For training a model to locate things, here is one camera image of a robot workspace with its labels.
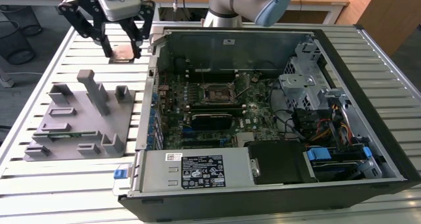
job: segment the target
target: warning label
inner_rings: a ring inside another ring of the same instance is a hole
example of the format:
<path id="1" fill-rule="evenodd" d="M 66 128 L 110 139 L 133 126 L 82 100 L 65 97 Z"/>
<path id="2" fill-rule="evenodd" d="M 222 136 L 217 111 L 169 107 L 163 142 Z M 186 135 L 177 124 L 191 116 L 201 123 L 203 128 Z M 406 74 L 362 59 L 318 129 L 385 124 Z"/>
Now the warning label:
<path id="1" fill-rule="evenodd" d="M 181 187 L 225 187 L 222 155 L 181 157 Z"/>

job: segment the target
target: aluminum table surface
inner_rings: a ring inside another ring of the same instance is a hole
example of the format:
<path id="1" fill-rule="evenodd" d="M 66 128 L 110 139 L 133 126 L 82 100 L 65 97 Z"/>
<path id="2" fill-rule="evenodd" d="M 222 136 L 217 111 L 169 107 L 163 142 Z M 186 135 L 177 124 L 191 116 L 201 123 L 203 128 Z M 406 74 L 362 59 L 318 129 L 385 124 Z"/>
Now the aluminum table surface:
<path id="1" fill-rule="evenodd" d="M 155 22 L 154 26 L 191 26 Z M 421 170 L 421 97 L 414 86 L 361 30 L 353 26 L 281 24 L 274 28 L 322 29 L 357 79 L 410 160 Z M 111 43 L 129 42 L 115 24 L 106 25 Z M 111 194 L 113 171 L 133 161 L 143 82 L 149 55 L 133 64 L 109 65 L 99 46 L 69 30 L 38 85 L 0 147 L 0 223 L 115 223 L 139 224 L 135 216 L 117 203 Z M 46 111 L 52 83 L 65 82 L 81 90 L 76 81 L 80 69 L 95 72 L 105 89 L 127 85 L 135 90 L 125 156 L 113 159 L 25 162 L 24 150 Z M 329 73 L 335 84 L 338 81 Z M 421 186 L 371 198 L 351 208 L 233 217 L 173 223 L 421 223 Z"/>

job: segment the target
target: blue latch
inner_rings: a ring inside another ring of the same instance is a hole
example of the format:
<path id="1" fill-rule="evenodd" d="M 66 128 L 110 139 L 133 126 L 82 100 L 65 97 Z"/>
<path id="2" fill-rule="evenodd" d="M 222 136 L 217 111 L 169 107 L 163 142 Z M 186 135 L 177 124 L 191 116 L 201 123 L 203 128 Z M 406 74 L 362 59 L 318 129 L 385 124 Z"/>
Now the blue latch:
<path id="1" fill-rule="evenodd" d="M 329 160 L 331 159 L 327 148 L 313 148 L 307 151 L 309 160 Z"/>
<path id="2" fill-rule="evenodd" d="M 118 169 L 113 171 L 113 179 L 126 179 L 126 169 Z"/>
<path id="3" fill-rule="evenodd" d="M 367 157 L 373 156 L 373 153 L 370 153 L 369 147 L 362 148 L 363 153 L 366 154 Z"/>

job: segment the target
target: black mesh basket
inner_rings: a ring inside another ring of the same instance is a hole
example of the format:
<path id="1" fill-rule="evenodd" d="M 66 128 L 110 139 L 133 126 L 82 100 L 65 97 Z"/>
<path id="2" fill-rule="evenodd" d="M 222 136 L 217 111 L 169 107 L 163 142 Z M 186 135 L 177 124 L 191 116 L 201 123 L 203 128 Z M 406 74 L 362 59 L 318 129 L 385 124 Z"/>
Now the black mesh basket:
<path id="1" fill-rule="evenodd" d="M 0 22 L 0 55 L 12 65 L 20 65 L 34 57 L 18 24 L 12 21 Z"/>
<path id="2" fill-rule="evenodd" d="M 30 6 L 2 5 L 0 11 L 9 21 L 18 23 L 21 33 L 25 36 L 33 36 L 42 31 Z"/>

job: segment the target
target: gray post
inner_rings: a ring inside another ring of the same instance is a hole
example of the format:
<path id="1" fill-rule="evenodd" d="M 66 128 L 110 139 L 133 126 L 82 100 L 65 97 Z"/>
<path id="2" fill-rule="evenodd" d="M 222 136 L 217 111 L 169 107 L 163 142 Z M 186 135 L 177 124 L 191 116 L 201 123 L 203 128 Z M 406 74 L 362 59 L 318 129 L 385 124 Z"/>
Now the gray post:
<path id="1" fill-rule="evenodd" d="M 80 70 L 77 74 L 77 81 L 85 85 L 89 98 L 97 107 L 97 110 L 102 116 L 109 114 L 109 108 L 106 106 L 106 101 L 99 93 L 97 84 L 93 81 L 94 72 L 92 70 Z"/>

